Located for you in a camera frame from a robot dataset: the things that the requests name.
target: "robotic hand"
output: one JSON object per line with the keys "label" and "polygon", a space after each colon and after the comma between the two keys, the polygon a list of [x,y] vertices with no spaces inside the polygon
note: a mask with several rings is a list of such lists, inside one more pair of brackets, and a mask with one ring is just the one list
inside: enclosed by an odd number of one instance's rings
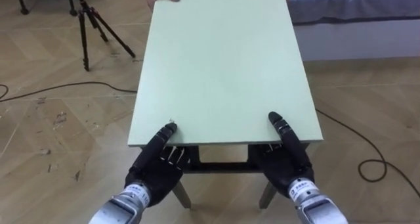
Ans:
{"label": "robotic hand", "polygon": [[304,224],[347,224],[334,202],[314,184],[314,170],[305,148],[290,125],[277,113],[269,120],[276,129],[280,145],[254,145],[252,159],[283,196],[292,199]]}
{"label": "robotic hand", "polygon": [[107,201],[89,224],[138,224],[147,207],[171,192],[189,160],[184,148],[165,147],[176,130],[177,125],[169,123],[154,135],[131,166],[123,192]]}

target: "bed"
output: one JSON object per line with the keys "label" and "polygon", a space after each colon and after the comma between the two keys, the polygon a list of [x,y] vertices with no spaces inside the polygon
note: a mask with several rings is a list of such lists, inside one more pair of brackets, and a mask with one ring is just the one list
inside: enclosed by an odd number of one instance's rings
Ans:
{"label": "bed", "polygon": [[420,0],[290,0],[303,60],[420,56]]}

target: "wooden floor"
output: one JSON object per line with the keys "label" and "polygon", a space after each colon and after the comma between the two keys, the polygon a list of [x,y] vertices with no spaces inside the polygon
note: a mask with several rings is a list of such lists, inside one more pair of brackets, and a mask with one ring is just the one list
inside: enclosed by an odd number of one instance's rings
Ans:
{"label": "wooden floor", "polygon": [[[63,83],[105,81],[137,89],[150,11],[144,0],[88,0],[137,54],[132,60],[88,24],[92,72],[83,70],[78,21],[67,0],[0,0],[0,83],[7,97]],[[357,129],[420,188],[420,58],[306,62],[316,107]],[[123,187],[138,151],[127,148],[135,95],[99,85],[76,86],[0,103],[0,223],[86,223]],[[316,182],[351,223],[420,223],[420,199],[390,170],[366,183],[357,165],[378,158],[361,138],[319,115],[325,141],[308,150]],[[244,160],[244,146],[203,148],[209,161]],[[383,168],[369,164],[368,177]],[[277,195],[257,207],[262,175],[185,175],[194,203],[170,194],[143,216],[149,224],[298,223]]]}

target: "white bed frame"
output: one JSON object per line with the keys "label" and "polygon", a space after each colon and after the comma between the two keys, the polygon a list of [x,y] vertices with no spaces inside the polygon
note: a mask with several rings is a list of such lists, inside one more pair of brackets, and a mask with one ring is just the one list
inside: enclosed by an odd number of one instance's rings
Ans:
{"label": "white bed frame", "polygon": [[295,26],[303,61],[420,56],[420,20]]}

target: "table leg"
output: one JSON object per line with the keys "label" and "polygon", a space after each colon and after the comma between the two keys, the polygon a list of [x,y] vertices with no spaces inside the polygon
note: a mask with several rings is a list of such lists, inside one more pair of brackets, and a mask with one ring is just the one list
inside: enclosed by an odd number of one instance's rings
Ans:
{"label": "table leg", "polygon": [[[309,143],[304,143],[302,144],[302,146],[306,150],[306,148],[308,148],[309,146]],[[277,193],[276,188],[274,188],[274,186],[269,181],[260,198],[260,202],[259,202],[260,209],[267,209],[268,205],[270,205],[271,200],[273,200],[274,195],[276,195],[276,193]]]}
{"label": "table leg", "polygon": [[190,153],[190,163],[192,166],[198,165],[201,163],[200,161],[200,151],[198,146],[189,146],[187,147],[188,152]]}
{"label": "table leg", "polygon": [[180,181],[177,183],[177,185],[175,185],[175,188],[172,191],[175,194],[175,196],[178,198],[182,207],[188,208],[188,209],[191,208],[190,197],[188,197],[188,194],[186,193]]}

